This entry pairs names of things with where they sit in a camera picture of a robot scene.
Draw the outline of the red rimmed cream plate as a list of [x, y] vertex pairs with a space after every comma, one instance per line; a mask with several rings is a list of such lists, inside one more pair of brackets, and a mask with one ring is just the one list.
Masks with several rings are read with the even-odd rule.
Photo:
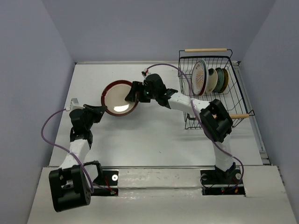
[[102, 92], [101, 104], [106, 106], [106, 112], [115, 117], [130, 114], [138, 105], [138, 102], [126, 101], [132, 83], [127, 80], [117, 80], [110, 83]]

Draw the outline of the white orange sunburst plate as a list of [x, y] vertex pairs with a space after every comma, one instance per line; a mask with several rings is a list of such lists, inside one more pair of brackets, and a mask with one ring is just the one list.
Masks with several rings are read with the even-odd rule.
[[204, 59], [200, 59], [196, 62], [192, 70], [192, 91], [194, 95], [201, 96], [206, 91], [206, 86], [208, 83], [208, 69]]

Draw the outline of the cream small plate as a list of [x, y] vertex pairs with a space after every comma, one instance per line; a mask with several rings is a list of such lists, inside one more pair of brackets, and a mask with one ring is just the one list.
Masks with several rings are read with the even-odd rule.
[[208, 72], [209, 72], [209, 76], [208, 76], [208, 83], [206, 87], [206, 93], [212, 92], [215, 89], [218, 82], [217, 71], [213, 68], [210, 68]]

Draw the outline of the blue green floral plate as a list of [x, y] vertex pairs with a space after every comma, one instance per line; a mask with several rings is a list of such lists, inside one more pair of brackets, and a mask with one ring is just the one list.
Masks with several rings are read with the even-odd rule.
[[220, 67], [216, 68], [216, 72], [217, 72], [218, 78], [217, 78], [217, 84], [214, 89], [214, 92], [219, 92], [224, 84], [224, 72], [223, 72], [223, 69]]

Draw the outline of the yellow patterned plate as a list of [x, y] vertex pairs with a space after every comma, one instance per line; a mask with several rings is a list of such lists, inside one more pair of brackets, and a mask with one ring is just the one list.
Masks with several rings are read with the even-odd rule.
[[221, 93], [223, 93], [226, 90], [226, 88], [228, 86], [228, 82], [229, 82], [228, 71], [225, 68], [223, 68], [222, 70], [223, 70], [223, 74], [224, 74], [224, 83], [223, 83], [223, 86], [221, 88]]

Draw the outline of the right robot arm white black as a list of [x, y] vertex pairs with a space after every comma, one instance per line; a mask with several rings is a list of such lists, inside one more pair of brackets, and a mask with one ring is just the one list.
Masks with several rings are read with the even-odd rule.
[[199, 120], [205, 135], [213, 143], [216, 180], [221, 183], [230, 180], [235, 170], [230, 146], [233, 121], [222, 102], [191, 98], [167, 88], [158, 74], [148, 75], [143, 82], [134, 81], [125, 97], [126, 101], [141, 103], [149, 103], [152, 99], [160, 106], [194, 115]]

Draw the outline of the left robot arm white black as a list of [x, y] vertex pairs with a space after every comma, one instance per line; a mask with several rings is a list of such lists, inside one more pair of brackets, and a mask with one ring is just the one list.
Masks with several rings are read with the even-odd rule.
[[83, 163], [92, 148], [93, 124], [99, 123], [106, 106], [83, 105], [71, 109], [69, 117], [70, 148], [60, 147], [67, 152], [58, 169], [50, 171], [49, 182], [53, 207], [56, 212], [70, 210], [90, 204], [93, 184], [103, 180], [103, 170], [99, 161]]

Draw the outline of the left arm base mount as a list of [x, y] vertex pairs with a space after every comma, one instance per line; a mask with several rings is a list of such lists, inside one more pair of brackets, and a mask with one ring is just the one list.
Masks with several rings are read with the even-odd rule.
[[103, 175], [93, 181], [92, 196], [118, 196], [118, 170], [103, 170]]

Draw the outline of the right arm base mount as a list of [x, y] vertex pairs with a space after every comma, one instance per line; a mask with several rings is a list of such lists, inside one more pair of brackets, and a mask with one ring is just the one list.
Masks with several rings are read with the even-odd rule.
[[200, 171], [200, 183], [202, 185], [202, 195], [223, 196], [242, 195], [245, 196], [243, 181], [240, 181], [241, 170], [236, 169], [228, 179], [220, 180], [215, 170], [206, 169]]

